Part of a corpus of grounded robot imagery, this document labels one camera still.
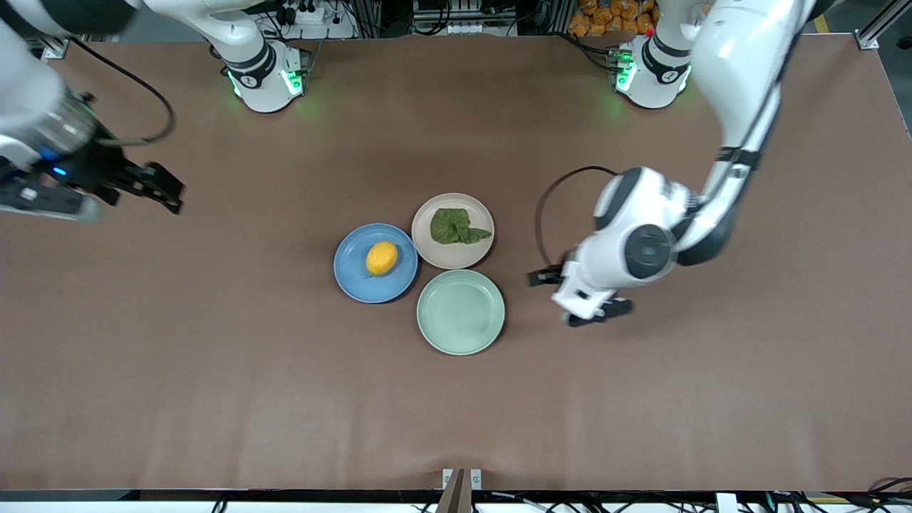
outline green leaf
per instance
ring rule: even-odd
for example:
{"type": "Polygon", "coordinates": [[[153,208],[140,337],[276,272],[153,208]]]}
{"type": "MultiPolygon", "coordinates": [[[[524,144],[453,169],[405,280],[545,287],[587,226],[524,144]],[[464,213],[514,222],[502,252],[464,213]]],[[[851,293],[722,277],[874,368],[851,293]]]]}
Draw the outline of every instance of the green leaf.
{"type": "Polygon", "coordinates": [[[464,208],[439,208],[430,220],[430,238],[441,244],[473,244],[491,232],[469,227],[469,212],[464,208]]]}

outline green plate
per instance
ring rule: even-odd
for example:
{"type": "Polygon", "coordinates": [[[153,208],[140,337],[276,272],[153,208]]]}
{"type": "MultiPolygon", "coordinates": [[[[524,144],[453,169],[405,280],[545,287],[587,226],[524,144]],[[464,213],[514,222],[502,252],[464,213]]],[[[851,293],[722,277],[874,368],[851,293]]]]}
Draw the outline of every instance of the green plate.
{"type": "Polygon", "coordinates": [[[430,345],[465,356],[490,346],[503,328],[503,296],[485,275],[447,271],[421,291],[418,327],[430,345]]]}

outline black circular joint cap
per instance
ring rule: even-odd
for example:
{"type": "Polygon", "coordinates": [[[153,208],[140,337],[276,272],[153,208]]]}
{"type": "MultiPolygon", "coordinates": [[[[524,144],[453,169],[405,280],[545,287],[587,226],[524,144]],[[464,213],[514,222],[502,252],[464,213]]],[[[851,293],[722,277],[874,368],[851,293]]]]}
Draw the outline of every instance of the black circular joint cap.
{"type": "Polygon", "coordinates": [[[624,259],[631,276],[637,279],[653,277],[671,261],[671,237],[656,225],[642,225],[627,238],[624,259]]]}

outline white plate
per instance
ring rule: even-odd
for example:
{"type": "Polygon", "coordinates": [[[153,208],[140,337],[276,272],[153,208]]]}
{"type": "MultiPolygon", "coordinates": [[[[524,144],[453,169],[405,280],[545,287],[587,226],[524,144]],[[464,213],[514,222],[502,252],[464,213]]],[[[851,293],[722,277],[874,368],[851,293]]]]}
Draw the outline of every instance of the white plate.
{"type": "Polygon", "coordinates": [[[432,266],[444,269],[463,269],[478,263],[488,254],[494,242],[494,218],[475,198],[459,193],[434,196],[423,204],[411,221],[411,238],[418,254],[432,266]],[[438,208],[464,208],[469,213],[469,226],[491,232],[491,236],[475,244],[441,244],[430,238],[430,220],[438,208]]]}

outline plate rim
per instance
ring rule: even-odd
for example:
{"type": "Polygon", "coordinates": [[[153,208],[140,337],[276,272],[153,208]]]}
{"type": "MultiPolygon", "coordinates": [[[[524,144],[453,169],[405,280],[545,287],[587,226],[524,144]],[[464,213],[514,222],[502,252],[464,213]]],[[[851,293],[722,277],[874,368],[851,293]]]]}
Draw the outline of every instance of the plate rim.
{"type": "Polygon", "coordinates": [[[471,356],[473,354],[478,354],[478,353],[488,349],[489,347],[491,347],[491,344],[493,344],[497,340],[497,338],[501,336],[501,333],[503,332],[503,326],[504,326],[504,324],[506,324],[506,301],[503,299],[503,293],[501,292],[501,289],[499,287],[497,287],[497,284],[494,283],[494,280],[490,279],[489,277],[485,276],[484,274],[482,274],[478,271],[471,270],[471,269],[451,269],[451,270],[447,270],[447,271],[440,273],[436,277],[433,277],[427,283],[427,285],[425,285],[424,288],[421,290],[421,294],[418,296],[418,303],[415,307],[415,319],[418,322],[418,329],[421,332],[421,336],[424,337],[424,340],[426,340],[430,344],[430,346],[432,348],[434,348],[435,350],[440,351],[443,354],[447,354],[450,356],[471,356]],[[425,293],[430,288],[430,286],[432,284],[434,284],[435,281],[442,280],[442,279],[451,279],[451,276],[453,274],[468,274],[468,275],[474,276],[474,277],[482,277],[484,280],[486,280],[488,283],[490,283],[491,287],[493,287],[493,290],[495,290],[497,292],[494,306],[498,310],[500,310],[502,313],[501,319],[500,319],[500,327],[497,330],[497,333],[494,334],[493,338],[491,338],[490,340],[485,342],[479,349],[471,351],[471,352],[449,352],[449,351],[442,349],[441,347],[439,347],[437,344],[435,344],[430,339],[427,331],[421,326],[421,305],[422,305],[422,300],[424,298],[426,298],[425,293]]]}
{"type": "Polygon", "coordinates": [[[418,269],[420,266],[421,266],[421,263],[419,262],[419,258],[418,258],[418,248],[415,246],[415,241],[411,238],[411,235],[406,233],[406,231],[403,230],[402,228],[399,228],[396,225],[391,225],[390,223],[367,223],[366,225],[358,226],[354,230],[348,232],[346,234],[346,236],[342,238],[342,240],[339,242],[338,246],[336,246],[336,253],[333,255],[333,277],[336,279],[336,285],[338,285],[338,287],[342,290],[342,292],[345,293],[346,296],[349,296],[350,298],[352,298],[355,301],[358,301],[360,303],[365,303],[365,304],[369,304],[369,305],[377,305],[380,303],[386,303],[386,302],[392,301],[393,299],[396,299],[399,296],[401,296],[402,294],[404,294],[405,291],[408,290],[409,287],[411,287],[411,284],[415,282],[415,277],[418,275],[418,269]],[[362,229],[368,229],[371,226],[384,226],[386,228],[393,228],[394,231],[399,231],[401,235],[405,236],[405,238],[408,239],[409,242],[411,242],[411,253],[415,256],[415,270],[412,273],[411,280],[409,280],[409,282],[406,284],[405,288],[402,289],[398,294],[396,294],[392,298],[381,299],[381,300],[367,300],[367,299],[356,297],[354,294],[349,292],[345,288],[345,286],[342,285],[342,280],[339,279],[338,256],[339,256],[339,251],[342,249],[342,246],[346,243],[346,241],[348,241],[348,239],[352,235],[355,234],[355,232],[357,232],[358,230],[362,230],[362,229]]]}
{"type": "Polygon", "coordinates": [[[475,264],[481,262],[485,257],[487,257],[488,253],[491,252],[491,248],[493,247],[493,243],[494,243],[494,236],[497,232],[497,224],[494,223],[494,216],[491,214],[491,210],[488,209],[488,206],[486,204],[484,204],[484,202],[482,202],[482,200],[476,198],[475,196],[472,196],[472,195],[469,195],[466,193],[441,193],[441,194],[437,194],[436,196],[433,196],[431,199],[429,199],[428,201],[421,204],[421,206],[418,207],[418,210],[415,212],[415,215],[412,216],[411,233],[414,234],[417,231],[416,224],[418,223],[418,219],[419,219],[419,215],[421,214],[421,211],[424,210],[425,207],[427,207],[429,204],[431,204],[435,200],[440,199],[442,196],[461,196],[463,198],[469,198],[482,207],[482,210],[483,210],[483,213],[485,214],[485,216],[491,220],[491,236],[486,239],[488,242],[486,243],[487,247],[485,247],[484,252],[477,259],[475,259],[474,261],[472,261],[468,264],[465,264],[460,267],[449,267],[449,266],[442,266],[440,263],[437,263],[437,262],[431,260],[424,253],[422,253],[420,248],[418,247],[418,243],[415,242],[414,236],[411,238],[411,242],[415,246],[415,250],[418,251],[418,254],[421,256],[421,259],[423,259],[425,262],[431,264],[434,267],[452,271],[452,270],[465,269],[465,268],[474,266],[475,264]]]}

